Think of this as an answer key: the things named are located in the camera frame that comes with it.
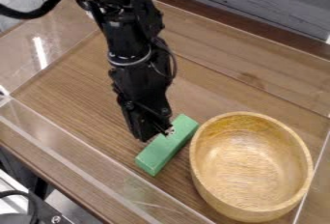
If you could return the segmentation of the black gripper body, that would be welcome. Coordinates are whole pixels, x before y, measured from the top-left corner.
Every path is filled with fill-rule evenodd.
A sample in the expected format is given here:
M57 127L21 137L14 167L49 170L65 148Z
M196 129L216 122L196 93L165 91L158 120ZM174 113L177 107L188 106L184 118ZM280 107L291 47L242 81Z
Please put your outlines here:
M144 59L128 64L114 64L110 77L118 102L130 115L169 119L172 107L166 91L178 72L177 58L166 41L153 39Z

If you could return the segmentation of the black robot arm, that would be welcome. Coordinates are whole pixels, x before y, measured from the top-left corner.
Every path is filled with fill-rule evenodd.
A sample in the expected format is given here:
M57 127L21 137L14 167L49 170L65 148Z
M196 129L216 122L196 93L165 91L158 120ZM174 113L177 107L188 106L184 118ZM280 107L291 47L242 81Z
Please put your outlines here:
M0 15L17 19L45 16L62 0L43 0L23 12L0 4ZM164 13L153 0L75 0L93 19L109 46L109 71L129 130L146 142L172 129L166 91L177 76L177 59L161 38Z

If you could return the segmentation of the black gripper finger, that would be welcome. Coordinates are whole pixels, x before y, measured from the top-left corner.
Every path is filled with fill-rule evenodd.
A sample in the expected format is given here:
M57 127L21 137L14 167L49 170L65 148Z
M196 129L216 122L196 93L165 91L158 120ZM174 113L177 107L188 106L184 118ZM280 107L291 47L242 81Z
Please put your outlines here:
M138 107L137 103L125 103L122 110L133 136L140 141L148 142L160 132L154 128L146 112Z
M169 136L174 132L174 127L170 122L173 114L172 109L168 107L162 107L161 109L157 107L149 107L141 102L138 102L137 105L146 112L152 124L158 132L165 136Z

